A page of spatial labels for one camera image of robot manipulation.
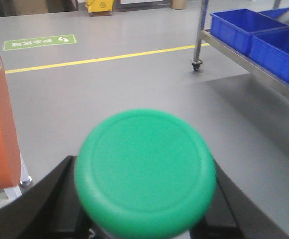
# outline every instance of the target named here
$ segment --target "gray floor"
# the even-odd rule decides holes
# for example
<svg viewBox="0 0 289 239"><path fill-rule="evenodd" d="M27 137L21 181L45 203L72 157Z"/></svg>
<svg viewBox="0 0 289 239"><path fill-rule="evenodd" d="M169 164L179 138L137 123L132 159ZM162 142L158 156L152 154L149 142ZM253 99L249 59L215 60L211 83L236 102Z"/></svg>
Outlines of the gray floor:
<svg viewBox="0 0 289 239"><path fill-rule="evenodd" d="M0 18L0 52L11 70L192 45L199 3L112 17L79 11ZM272 5L211 0L209 11ZM74 34L78 43L2 51L6 40L61 34ZM199 73L192 55L187 49L8 74L30 174L38 182L65 156L77 155L89 131L114 113L161 109L193 125L230 178L289 234L289 101L210 46L202 48Z"/></svg>

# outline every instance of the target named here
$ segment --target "green floor sign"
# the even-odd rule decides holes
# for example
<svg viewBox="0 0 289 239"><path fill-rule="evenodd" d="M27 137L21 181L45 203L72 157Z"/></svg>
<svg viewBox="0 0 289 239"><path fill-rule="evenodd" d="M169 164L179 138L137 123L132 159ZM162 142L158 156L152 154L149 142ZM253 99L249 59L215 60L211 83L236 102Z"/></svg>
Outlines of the green floor sign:
<svg viewBox="0 0 289 239"><path fill-rule="evenodd" d="M41 46L74 44L74 43L77 43L74 35L38 37L30 39L5 41L4 51L27 49Z"/></svg>

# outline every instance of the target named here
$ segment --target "stainless steel cart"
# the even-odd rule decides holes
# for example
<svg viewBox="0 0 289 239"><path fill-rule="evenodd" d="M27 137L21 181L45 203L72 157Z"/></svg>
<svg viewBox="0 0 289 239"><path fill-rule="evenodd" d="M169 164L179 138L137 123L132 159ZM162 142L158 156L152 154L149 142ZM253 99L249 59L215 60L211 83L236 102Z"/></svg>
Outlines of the stainless steel cart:
<svg viewBox="0 0 289 239"><path fill-rule="evenodd" d="M275 0L273 9L279 8L281 0ZM192 60L192 66L195 71L198 71L200 66L203 64L200 59L200 50L202 40L209 43L211 46L216 48L218 51L229 57L231 60L245 68L251 74L255 75L257 78L261 79L264 83L278 91L280 94L289 99L289 84L281 80L276 75L272 74L268 70L264 69L262 66L258 65L250 58L242 55L232 47L223 43L218 38L212 36L209 30L204 29L204 23L206 19L206 13L208 9L209 0L202 0L201 10L199 16L196 47Z"/></svg>

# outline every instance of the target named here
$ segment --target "metal cart leg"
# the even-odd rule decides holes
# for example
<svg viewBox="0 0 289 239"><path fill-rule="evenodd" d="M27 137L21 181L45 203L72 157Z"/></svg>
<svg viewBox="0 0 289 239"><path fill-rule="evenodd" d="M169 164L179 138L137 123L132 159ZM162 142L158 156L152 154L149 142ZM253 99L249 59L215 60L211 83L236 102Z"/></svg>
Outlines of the metal cart leg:
<svg viewBox="0 0 289 239"><path fill-rule="evenodd" d="M194 52L194 57L192 60L192 66L195 71L198 71L200 68L200 65L203 64L203 62L199 59L200 50L201 50L201 42L202 42L200 32L204 29L204 23L205 23L205 18L206 18L206 12L208 10L208 4L209 4L209 0L202 0L199 23L198 23L198 31L197 31L197 36L196 36L195 52Z"/></svg>
<svg viewBox="0 0 289 239"><path fill-rule="evenodd" d="M278 9L280 7L280 2L281 2L281 0L275 0L274 5L273 5L273 9Z"/></svg>

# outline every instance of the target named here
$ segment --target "white object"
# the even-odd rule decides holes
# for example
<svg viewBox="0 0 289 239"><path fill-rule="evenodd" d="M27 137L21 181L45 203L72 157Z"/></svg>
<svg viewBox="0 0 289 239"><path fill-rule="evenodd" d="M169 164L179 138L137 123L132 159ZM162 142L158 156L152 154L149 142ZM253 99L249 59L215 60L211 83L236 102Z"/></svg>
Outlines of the white object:
<svg viewBox="0 0 289 239"><path fill-rule="evenodd" d="M143 3L143 2L155 2L163 0L121 0L121 4L131 4L131 3Z"/></svg>

